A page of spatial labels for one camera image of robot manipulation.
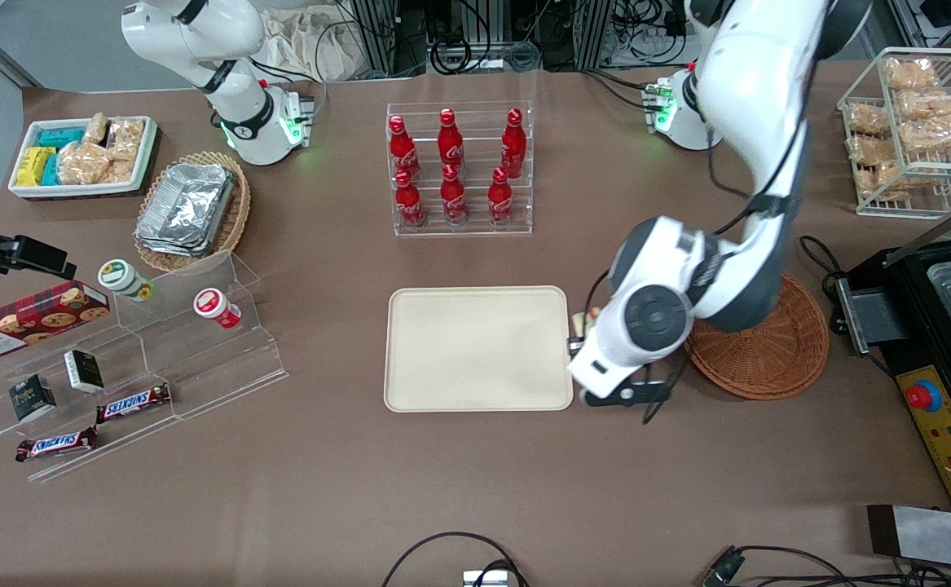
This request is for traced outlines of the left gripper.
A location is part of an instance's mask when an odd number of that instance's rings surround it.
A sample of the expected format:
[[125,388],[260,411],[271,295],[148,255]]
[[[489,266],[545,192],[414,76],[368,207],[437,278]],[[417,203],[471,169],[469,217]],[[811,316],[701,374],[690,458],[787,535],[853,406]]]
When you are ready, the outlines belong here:
[[[583,349],[586,338],[569,338],[569,357],[575,358]],[[615,387],[608,396],[599,398],[583,387],[579,388],[579,397],[583,403],[594,408],[601,406],[634,406],[636,404],[662,404],[671,397],[674,382],[665,380],[649,380],[627,378]]]

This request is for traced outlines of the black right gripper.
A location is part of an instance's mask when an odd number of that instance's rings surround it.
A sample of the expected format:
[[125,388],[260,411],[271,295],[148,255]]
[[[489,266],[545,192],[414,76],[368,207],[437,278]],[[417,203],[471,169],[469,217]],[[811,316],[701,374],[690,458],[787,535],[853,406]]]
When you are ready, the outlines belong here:
[[77,265],[68,261],[68,253],[28,236],[0,235],[0,274],[30,270],[71,280]]

